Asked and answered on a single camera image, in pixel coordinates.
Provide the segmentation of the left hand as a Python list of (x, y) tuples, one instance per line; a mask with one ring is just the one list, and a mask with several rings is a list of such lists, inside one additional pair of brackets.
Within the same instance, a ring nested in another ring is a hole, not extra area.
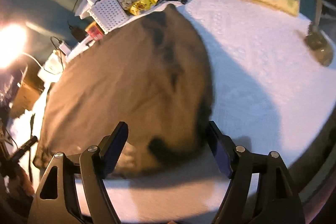
[(18, 165), (15, 174), (15, 178), (9, 178), (7, 184), (9, 195), (15, 200), (20, 200), (23, 196), (32, 197), (35, 191), (25, 170)]

